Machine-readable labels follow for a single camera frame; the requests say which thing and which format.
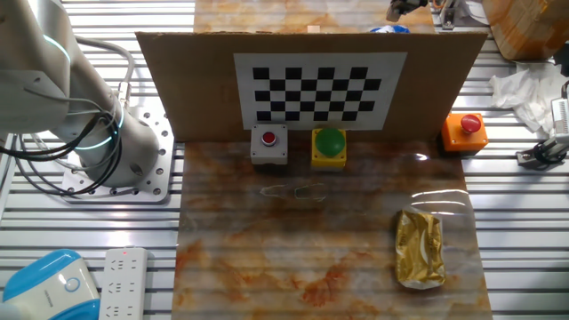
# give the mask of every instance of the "cardboard board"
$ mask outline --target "cardboard board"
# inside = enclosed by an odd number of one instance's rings
[[[440,131],[487,35],[137,33],[178,141],[247,141],[236,53],[404,52],[383,126],[351,141],[431,140]],[[292,140],[309,139],[304,131]]]
[[[483,6],[508,60],[547,59],[569,40],[566,0],[484,0]]]

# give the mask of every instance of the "blue device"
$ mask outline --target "blue device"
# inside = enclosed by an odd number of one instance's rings
[[[97,320],[100,297],[81,256],[63,249],[18,271],[4,288],[3,302],[22,320]]]

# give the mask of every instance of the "checkerboard pattern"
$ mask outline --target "checkerboard pattern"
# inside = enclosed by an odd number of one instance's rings
[[[353,67],[349,76],[337,75],[336,68],[318,68],[312,76],[303,76],[303,68],[285,68],[284,78],[271,76],[270,68],[252,68],[252,77],[268,84],[261,86],[268,90],[255,90],[257,121],[300,121],[305,113],[312,121],[356,121],[373,111],[375,100],[366,96],[381,86],[381,79],[368,77],[367,67]]]

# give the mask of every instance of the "marble-patterned surface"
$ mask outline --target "marble-patterned surface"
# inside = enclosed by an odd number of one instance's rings
[[[393,24],[390,0],[196,0],[196,32],[369,32]],[[413,33],[435,33],[430,8],[422,7],[398,22]]]
[[[249,143],[188,143],[172,319],[492,319],[461,162],[423,143],[349,143],[342,173],[290,146],[285,175]],[[394,218],[443,221],[446,283],[395,279]]]

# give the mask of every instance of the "green button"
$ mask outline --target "green button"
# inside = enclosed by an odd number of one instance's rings
[[[316,145],[321,154],[335,157],[346,147],[346,139],[340,130],[326,128],[317,133]]]

